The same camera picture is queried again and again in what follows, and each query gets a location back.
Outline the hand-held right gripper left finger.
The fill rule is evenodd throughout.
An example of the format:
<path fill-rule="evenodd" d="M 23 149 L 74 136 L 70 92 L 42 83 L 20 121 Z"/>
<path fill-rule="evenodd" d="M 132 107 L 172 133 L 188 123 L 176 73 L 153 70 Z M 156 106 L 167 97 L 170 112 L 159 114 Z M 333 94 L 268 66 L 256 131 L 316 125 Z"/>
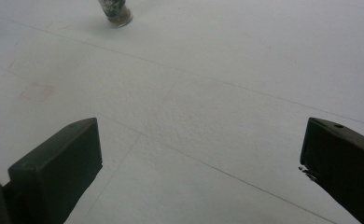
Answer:
<path fill-rule="evenodd" d="M 64 224 L 102 167 L 96 118 L 59 130 L 8 168 L 21 224 Z"/>

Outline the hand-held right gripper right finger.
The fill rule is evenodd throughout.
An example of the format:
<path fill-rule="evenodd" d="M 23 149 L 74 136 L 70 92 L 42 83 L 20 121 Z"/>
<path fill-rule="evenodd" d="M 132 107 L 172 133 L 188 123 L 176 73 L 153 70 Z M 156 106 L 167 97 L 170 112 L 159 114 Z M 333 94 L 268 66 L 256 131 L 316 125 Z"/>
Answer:
<path fill-rule="evenodd" d="M 325 119 L 308 119 L 301 170 L 364 224 L 364 135 Z"/>

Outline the glass spice jar green label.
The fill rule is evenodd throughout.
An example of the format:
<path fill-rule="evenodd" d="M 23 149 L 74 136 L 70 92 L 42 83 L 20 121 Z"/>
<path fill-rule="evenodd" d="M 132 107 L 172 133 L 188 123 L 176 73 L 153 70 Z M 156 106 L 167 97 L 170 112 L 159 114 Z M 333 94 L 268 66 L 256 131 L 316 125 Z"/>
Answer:
<path fill-rule="evenodd" d="M 107 20 L 116 27 L 123 27 L 133 19 L 132 12 L 126 7 L 126 0 L 98 0 Z"/>

